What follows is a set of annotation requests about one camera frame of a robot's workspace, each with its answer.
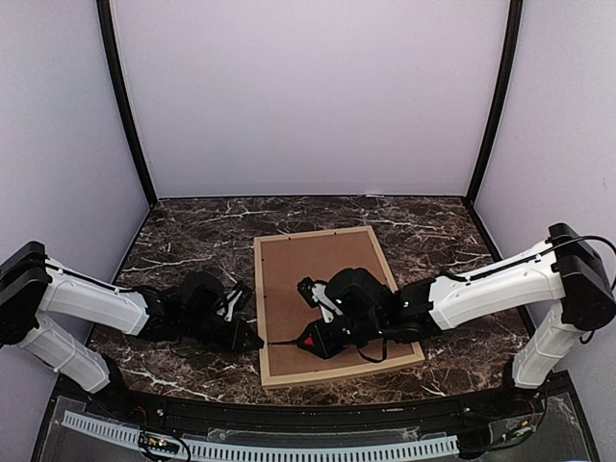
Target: dark marble surface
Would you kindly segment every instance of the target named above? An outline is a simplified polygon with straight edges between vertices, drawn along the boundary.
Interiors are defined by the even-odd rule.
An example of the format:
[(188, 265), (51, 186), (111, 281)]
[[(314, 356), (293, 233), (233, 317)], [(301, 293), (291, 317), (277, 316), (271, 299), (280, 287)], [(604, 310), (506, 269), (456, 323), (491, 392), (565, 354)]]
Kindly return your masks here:
[[(204, 269), (227, 287), (254, 284), (253, 238), (371, 225), (398, 285), (489, 264), (491, 258), (461, 201), (421, 197), (250, 197), (161, 201), (143, 227), (117, 281), (163, 288)], [(254, 301), (245, 316), (255, 321)], [(323, 385), (265, 391), (259, 355), (204, 351), (185, 340), (151, 344), (96, 326), (90, 347), (116, 359), (132, 389), (180, 398), (335, 405), (434, 398), (494, 388), (503, 364), (526, 342), (516, 310), (468, 322), (422, 342), (425, 362), (398, 372)]]

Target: thin black rod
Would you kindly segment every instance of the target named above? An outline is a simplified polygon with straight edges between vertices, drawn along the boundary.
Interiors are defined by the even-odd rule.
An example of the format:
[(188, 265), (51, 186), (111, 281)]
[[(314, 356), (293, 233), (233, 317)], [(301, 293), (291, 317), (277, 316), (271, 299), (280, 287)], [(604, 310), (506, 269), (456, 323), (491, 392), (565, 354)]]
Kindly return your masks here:
[(509, 78), (511, 77), (511, 68), (513, 66), (513, 57), (516, 52), (516, 43), (518, 42), (518, 33), (520, 32), (520, 22), (522, 20), (523, 0), (511, 0), (509, 3), (509, 17), (507, 18), (507, 28), (504, 34), (504, 44), (502, 46), (502, 56), (500, 57), (499, 75), (497, 84), (494, 88), (494, 96), (492, 98), (492, 106), (488, 115), (488, 122), (483, 133), (483, 140), (479, 148), (479, 155), (475, 164), (475, 171), (469, 190), (466, 193), (466, 199), (475, 204), (481, 183), (485, 176), (488, 163), (490, 162), (490, 154), (494, 147), (494, 139), (499, 130), (501, 122), (502, 108), (504, 99), (507, 95), (509, 86)]
[(152, 178), (147, 170), (147, 164), (145, 163), (145, 157), (143, 157), (141, 143), (137, 135), (135, 120), (133, 119), (133, 112), (131, 111), (131, 106), (128, 101), (128, 93), (126, 92), (122, 67), (119, 61), (119, 53), (117, 52), (111, 5), (109, 0), (96, 0), (96, 5), (98, 7), (98, 20), (100, 21), (100, 31), (103, 36), (105, 54), (107, 55), (107, 65), (109, 66), (109, 73), (112, 77), (112, 84), (114, 86), (115, 101), (122, 119), (122, 125), (124, 126), (126, 140), (128, 141), (131, 155), (133, 156), (133, 162), (135, 163), (135, 168), (137, 169), (137, 174), (141, 181), (143, 193), (150, 207), (152, 207), (156, 204), (158, 198), (154, 191)]

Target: white wall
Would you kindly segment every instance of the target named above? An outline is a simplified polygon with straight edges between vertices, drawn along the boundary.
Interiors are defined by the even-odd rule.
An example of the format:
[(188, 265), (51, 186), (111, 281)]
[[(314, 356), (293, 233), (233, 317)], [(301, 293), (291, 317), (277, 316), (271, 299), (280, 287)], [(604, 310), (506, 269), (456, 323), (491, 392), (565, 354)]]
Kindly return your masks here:
[[(0, 3), (0, 261), (29, 240), (109, 280), (146, 213), (117, 113), (96, 4)], [(86, 323), (69, 327), (81, 338)], [(55, 375), (0, 350), (0, 459), (30, 454)]]
[[(477, 208), (505, 255), (558, 221), (616, 242), (616, 3), (526, 2), (500, 130)], [(610, 277), (614, 256), (602, 244)], [(544, 312), (535, 311), (539, 321)], [(616, 322), (568, 368), (602, 460), (616, 460)]]
[(507, 0), (115, 0), (161, 197), (464, 194)]

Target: wooden frame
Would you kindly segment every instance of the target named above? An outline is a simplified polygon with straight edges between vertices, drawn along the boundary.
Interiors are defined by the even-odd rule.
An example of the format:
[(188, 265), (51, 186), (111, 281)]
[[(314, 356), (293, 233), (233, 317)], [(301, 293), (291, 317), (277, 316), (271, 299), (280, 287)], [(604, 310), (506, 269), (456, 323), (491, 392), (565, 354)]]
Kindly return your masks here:
[(422, 352), (422, 348), (419, 343), (414, 343), (411, 345), (413, 353), (400, 356), (397, 358), (391, 358), (383, 361), (382, 363), (373, 364), (373, 363), (364, 363), (358, 366), (349, 366), (339, 369), (327, 370), (327, 371), (318, 371), (318, 372), (304, 372), (304, 373), (294, 373), (287, 375), (270, 375), (270, 358), (269, 358), (269, 349), (268, 349), (268, 332), (266, 328), (266, 306), (265, 306), (265, 298), (264, 298), (264, 286), (263, 286), (263, 267), (262, 267), (262, 250), (261, 243), (270, 242), (270, 241), (287, 241), (289, 239), (304, 239), (304, 238), (314, 238), (318, 236), (331, 236), (335, 234), (346, 234), (346, 233), (368, 233), (370, 237), (370, 241), (372, 243), (373, 249), (376, 253), (376, 257), (383, 269), (385, 274), (385, 278), (387, 279), (387, 284), (392, 289), (392, 291), (396, 291), (398, 286), (394, 279), (394, 275), (392, 274), (387, 261), (385, 260), (385, 255), (383, 255), (383, 250), (372, 230), (371, 226), (360, 226), (355, 228), (344, 228), (344, 229), (335, 229), (335, 230), (325, 230), (325, 231), (311, 231), (307, 233), (295, 233), (295, 234), (286, 234), (286, 235), (277, 235), (277, 236), (266, 236), (261, 238), (255, 238), (254, 240), (254, 261), (255, 261), (255, 297), (257, 303), (257, 327), (259, 331), (259, 335), (265, 342), (265, 346), (260, 350), (260, 363), (261, 363), (261, 384), (266, 389), (272, 388), (282, 388), (294, 385), (309, 385), (315, 383), (322, 383), (334, 379), (341, 378), (352, 378), (358, 377), (362, 375), (369, 375), (376, 372), (384, 372), (384, 371), (393, 371), (397, 369), (402, 369), (411, 365), (416, 365), (421, 363), (424, 358), (424, 353)]

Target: wooden tray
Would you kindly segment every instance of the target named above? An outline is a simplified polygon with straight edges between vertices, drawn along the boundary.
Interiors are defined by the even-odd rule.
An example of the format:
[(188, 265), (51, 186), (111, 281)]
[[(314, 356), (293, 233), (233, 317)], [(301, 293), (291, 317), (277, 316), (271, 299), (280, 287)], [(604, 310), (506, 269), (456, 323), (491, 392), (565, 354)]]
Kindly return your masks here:
[[(254, 256), (257, 323), (266, 343), (260, 350), (264, 388), (357, 377), (424, 360), (417, 343), (390, 342), (388, 359), (379, 364), (362, 359), (354, 347), (322, 360), (295, 345), (268, 345), (296, 339), (306, 324), (321, 317), (321, 310), (310, 308), (297, 292), (297, 283), (306, 276), (328, 281), (339, 270), (366, 268), (393, 291), (398, 289), (371, 226), (255, 238)], [(380, 344), (373, 341), (362, 351), (379, 358)]]

